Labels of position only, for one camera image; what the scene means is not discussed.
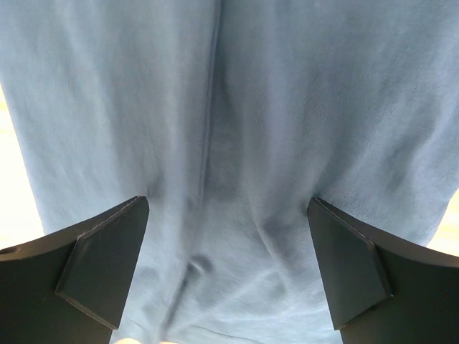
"black object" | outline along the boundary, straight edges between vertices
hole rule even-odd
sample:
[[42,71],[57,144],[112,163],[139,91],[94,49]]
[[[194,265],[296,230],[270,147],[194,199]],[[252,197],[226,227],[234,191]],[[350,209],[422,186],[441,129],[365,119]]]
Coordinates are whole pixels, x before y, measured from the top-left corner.
[[106,344],[120,325],[148,218],[135,197],[0,251],[1,344]]
[[344,344],[459,343],[459,257],[403,240],[320,199],[310,202],[308,217]]

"cloth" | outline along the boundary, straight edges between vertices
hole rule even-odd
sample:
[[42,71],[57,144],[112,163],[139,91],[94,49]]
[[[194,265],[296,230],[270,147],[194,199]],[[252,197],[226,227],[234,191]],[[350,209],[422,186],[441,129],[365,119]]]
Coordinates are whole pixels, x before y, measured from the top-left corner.
[[340,343],[308,202],[426,244],[459,187],[459,2],[1,0],[46,232],[151,207],[113,341]]

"black plastic piece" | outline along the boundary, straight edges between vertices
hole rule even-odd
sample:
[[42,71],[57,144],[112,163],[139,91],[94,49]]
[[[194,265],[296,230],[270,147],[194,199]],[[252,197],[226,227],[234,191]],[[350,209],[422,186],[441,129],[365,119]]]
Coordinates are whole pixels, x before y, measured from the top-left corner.
[[333,325],[344,344],[459,343],[459,257],[308,207]]
[[0,251],[0,343],[108,343],[120,324],[148,219],[135,197]]

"blue fabric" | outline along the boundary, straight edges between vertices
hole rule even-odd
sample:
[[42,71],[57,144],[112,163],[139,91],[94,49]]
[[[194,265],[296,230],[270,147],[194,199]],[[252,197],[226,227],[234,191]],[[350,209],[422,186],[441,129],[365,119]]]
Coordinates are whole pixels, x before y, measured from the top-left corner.
[[426,244],[459,187],[459,2],[1,0],[44,228],[151,207],[113,340],[340,343],[314,196]]

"seam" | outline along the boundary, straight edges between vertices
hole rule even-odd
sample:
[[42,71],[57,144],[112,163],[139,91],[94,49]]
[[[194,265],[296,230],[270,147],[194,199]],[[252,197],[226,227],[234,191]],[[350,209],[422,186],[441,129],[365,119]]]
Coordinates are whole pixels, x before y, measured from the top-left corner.
[[[202,133],[202,150],[201,150],[201,162],[199,167],[199,176],[198,176],[198,190],[197,190],[197,201],[199,205],[199,209],[202,208],[203,204],[203,195],[204,195],[204,182],[205,182],[205,175],[207,169],[207,159],[209,153],[209,132],[210,132],[210,116],[212,110],[212,94],[213,94],[213,84],[214,84],[214,66],[215,66],[215,53],[217,51],[217,40],[219,35],[219,28],[220,28],[220,17],[222,15],[222,0],[218,0],[218,3],[215,6],[215,13],[214,13],[214,29],[212,32],[212,40],[210,45],[210,52],[209,52],[209,74],[207,75],[207,91],[206,91],[206,109],[204,114],[204,130]],[[197,213],[196,210],[193,210],[193,230],[194,230],[194,238],[197,237],[197,233],[199,231],[199,225],[197,223]],[[189,251],[186,254],[186,264],[184,266],[184,270],[181,272],[181,276],[179,278],[179,285],[177,290],[174,293],[174,297],[171,298],[171,301],[168,302],[167,311],[164,316],[164,319],[161,323],[160,327],[160,334],[161,337],[164,336],[164,333],[167,332],[168,327],[174,317],[174,313],[176,312],[177,303],[180,301],[183,287],[184,287],[184,280],[186,279],[187,273],[187,261],[189,259],[189,252],[192,252],[193,246],[195,245],[195,240],[190,242],[188,248]]]
[[204,195],[204,182],[206,177],[207,171],[207,163],[208,163],[208,156],[209,156],[209,136],[210,136],[210,117],[212,111],[212,95],[214,91],[214,80],[215,80],[215,59],[216,59],[216,52],[217,52],[217,43],[218,43],[218,36],[220,31],[220,24],[221,24],[221,16],[222,16],[222,0],[218,1],[218,5],[215,11],[215,25],[214,25],[214,32],[212,33],[212,41],[211,41],[211,51],[209,54],[209,74],[207,76],[207,92],[206,92],[206,99],[207,99],[207,106],[206,106],[206,113],[204,117],[204,131],[202,133],[202,149],[201,149],[201,165],[199,167],[199,190],[198,190],[198,197],[199,202],[203,202],[203,195]]
[[218,335],[220,337],[226,337],[226,338],[229,338],[229,339],[237,339],[237,340],[245,340],[249,343],[254,343],[254,344],[263,344],[261,342],[258,342],[256,340],[253,340],[253,339],[249,339],[249,338],[244,338],[244,337],[235,337],[233,335],[225,335],[224,333],[219,333],[219,332],[216,332],[216,331],[213,331],[213,330],[209,330],[208,328],[202,328],[200,326],[196,326],[196,325],[191,325],[190,326],[191,328],[196,328],[196,329],[199,329],[199,330],[203,330],[203,331],[206,331],[206,332],[209,332],[213,335]]

